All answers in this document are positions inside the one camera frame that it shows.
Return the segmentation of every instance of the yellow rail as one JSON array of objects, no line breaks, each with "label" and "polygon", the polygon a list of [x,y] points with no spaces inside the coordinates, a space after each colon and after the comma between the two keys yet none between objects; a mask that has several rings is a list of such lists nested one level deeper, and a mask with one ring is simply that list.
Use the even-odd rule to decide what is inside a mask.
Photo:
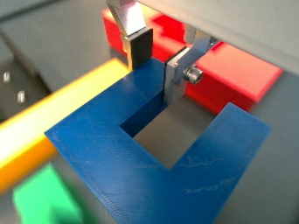
[{"label": "yellow rail", "polygon": [[57,155],[44,131],[127,73],[112,59],[0,125],[0,195]]}]

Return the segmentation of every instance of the red block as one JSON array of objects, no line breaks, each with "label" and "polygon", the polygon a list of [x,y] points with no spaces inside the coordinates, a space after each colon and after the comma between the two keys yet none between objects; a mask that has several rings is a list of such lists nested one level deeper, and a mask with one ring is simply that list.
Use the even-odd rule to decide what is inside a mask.
[{"label": "red block", "polygon": [[[108,43],[125,54],[120,31],[108,10],[103,11],[103,19]],[[161,14],[148,15],[147,23],[153,28],[153,57],[167,61],[187,46],[183,41],[184,26]],[[204,72],[204,78],[196,86],[187,85],[185,95],[213,114],[221,111],[228,102],[250,111],[283,73],[279,67],[223,42],[196,64]]]}]

